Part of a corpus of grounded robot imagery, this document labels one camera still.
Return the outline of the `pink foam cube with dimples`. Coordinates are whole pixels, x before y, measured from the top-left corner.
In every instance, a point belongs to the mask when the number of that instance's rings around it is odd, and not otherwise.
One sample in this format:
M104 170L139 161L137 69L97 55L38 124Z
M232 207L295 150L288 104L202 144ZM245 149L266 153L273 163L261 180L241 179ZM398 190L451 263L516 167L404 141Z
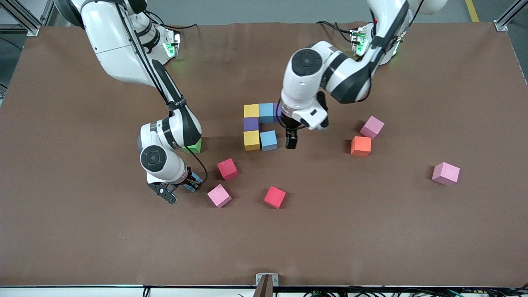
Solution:
M431 179L439 184L450 186L458 182L459 175L459 167L443 162L434 167Z

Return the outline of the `red foam cube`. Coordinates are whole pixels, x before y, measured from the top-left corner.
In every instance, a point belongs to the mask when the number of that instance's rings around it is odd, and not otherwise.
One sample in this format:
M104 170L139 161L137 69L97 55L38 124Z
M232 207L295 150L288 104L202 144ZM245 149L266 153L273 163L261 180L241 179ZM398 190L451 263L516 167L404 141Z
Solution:
M236 165L232 158L228 158L226 160L223 160L222 162L219 162L217 164L217 168L219 169L219 172L222 175L224 181L231 180L232 178L237 177L239 175L239 171L236 168Z
M285 191L271 186L265 195L264 203L268 204L271 207L274 207L275 209L280 209L285 199L285 196Z

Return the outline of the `green foam cube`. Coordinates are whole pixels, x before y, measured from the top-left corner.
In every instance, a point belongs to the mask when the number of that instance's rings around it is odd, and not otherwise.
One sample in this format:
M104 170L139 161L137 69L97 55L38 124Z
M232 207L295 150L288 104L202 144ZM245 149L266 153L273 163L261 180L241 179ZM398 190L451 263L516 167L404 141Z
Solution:
M202 149L202 139L200 138L195 144L184 146L182 149L186 153L198 154L201 152Z

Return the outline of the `orange foam cube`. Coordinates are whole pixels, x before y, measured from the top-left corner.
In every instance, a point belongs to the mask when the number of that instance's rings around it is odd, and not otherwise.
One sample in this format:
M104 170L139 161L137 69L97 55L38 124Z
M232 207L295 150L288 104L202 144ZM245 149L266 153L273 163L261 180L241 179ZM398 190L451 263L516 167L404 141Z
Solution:
M371 153L372 139L369 137L354 137L351 141L351 155L368 156Z

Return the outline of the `aluminium frame profile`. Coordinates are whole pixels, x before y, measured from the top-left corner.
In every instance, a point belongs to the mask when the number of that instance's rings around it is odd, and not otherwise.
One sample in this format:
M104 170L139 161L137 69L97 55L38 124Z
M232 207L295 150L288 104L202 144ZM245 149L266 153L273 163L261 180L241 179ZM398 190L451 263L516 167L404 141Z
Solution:
M526 7L528 7L528 0L515 0L498 19L494 19L496 31L508 31L507 25Z
M53 0L0 0L0 33L37 36L40 27L54 23L57 13Z

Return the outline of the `blue foam cube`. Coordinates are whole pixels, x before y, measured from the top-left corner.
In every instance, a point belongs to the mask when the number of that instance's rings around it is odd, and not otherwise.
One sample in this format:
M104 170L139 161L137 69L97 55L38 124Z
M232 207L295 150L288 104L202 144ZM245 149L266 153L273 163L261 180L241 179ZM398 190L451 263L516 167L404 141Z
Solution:
M259 104L259 122L260 123L275 122L274 103L260 103Z
M276 137L276 132L274 130L268 130L265 132L259 133L260 143L262 145L262 151L271 151L277 150L278 141Z
M195 172L192 172L192 176L194 177L194 179L196 179L196 181L203 182L202 178L200 176L198 176Z

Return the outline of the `brown table mat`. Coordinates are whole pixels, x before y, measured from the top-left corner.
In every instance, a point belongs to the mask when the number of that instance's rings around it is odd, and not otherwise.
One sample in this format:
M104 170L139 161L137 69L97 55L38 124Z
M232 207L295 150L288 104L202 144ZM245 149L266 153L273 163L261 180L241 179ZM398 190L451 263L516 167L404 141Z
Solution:
M80 28L28 38L0 108L0 285L522 286L528 283L528 85L492 23L417 23L369 98L327 97L326 132L245 151L243 105L277 101L291 54L340 36L315 24L184 31L167 65L203 127L199 192L146 184L137 137L157 91L107 75ZM351 141L385 123L368 156ZM237 177L217 164L232 158ZM434 167L460 168L456 184ZM232 197L218 208L207 193ZM264 203L285 191L280 209Z

